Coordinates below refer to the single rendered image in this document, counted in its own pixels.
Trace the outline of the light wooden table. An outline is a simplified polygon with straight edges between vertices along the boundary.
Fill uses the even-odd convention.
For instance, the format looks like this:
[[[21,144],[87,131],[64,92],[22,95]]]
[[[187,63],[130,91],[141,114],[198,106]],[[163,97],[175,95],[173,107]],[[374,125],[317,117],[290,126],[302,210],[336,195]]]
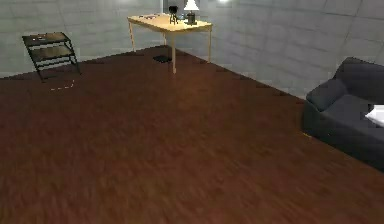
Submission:
[[[127,18],[127,21],[129,26],[129,34],[130,34],[130,39],[132,44],[132,50],[136,51],[134,34],[133,34],[134,24],[162,33],[165,43],[167,43],[166,35],[169,34],[171,37],[171,49],[172,49],[172,56],[171,56],[172,72],[176,73],[176,47],[175,47],[176,35],[182,34],[182,33],[188,33],[188,32],[207,31],[209,33],[207,61],[210,61],[213,24],[205,21],[197,21],[196,25],[187,25],[183,21],[170,23],[169,22],[170,18],[171,16],[168,14],[149,14],[149,15],[129,16]]]

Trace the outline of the white shade table lamp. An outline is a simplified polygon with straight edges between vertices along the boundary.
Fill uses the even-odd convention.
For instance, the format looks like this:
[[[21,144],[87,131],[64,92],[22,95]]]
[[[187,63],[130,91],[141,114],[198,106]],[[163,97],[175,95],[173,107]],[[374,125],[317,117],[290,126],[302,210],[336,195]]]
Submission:
[[[187,25],[196,25],[195,12],[199,10],[195,0],[187,0],[184,10],[187,11]]]

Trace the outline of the black round desk ornament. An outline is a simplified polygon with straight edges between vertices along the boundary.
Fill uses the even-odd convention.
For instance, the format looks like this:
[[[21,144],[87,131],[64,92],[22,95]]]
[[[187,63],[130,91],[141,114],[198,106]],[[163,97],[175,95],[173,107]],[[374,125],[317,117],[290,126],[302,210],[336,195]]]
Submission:
[[[178,23],[178,17],[177,17],[178,7],[177,6],[170,6],[168,8],[168,10],[170,13],[170,23],[177,24]]]

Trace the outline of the dark grey sofa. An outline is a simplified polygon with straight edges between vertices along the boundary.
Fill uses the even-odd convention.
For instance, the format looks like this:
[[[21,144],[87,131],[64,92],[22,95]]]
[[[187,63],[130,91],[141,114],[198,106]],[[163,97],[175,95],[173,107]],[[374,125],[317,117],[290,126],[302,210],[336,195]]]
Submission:
[[[367,117],[376,105],[384,105],[384,66],[348,57],[306,95],[302,131],[384,172],[384,124]]]

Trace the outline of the dark shelf rack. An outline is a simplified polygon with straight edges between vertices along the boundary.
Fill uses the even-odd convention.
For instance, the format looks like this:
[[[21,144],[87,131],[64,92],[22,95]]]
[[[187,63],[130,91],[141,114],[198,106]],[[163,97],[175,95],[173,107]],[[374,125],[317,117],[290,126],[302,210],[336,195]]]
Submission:
[[[71,63],[81,74],[71,39],[63,32],[23,35],[22,40],[41,82],[44,67],[60,63]]]

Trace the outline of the white pillow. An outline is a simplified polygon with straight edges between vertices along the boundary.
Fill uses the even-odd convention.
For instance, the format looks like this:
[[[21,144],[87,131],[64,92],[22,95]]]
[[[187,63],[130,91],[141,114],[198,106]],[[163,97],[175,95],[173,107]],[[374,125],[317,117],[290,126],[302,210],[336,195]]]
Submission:
[[[384,105],[372,105],[365,117],[374,124],[384,127]]]

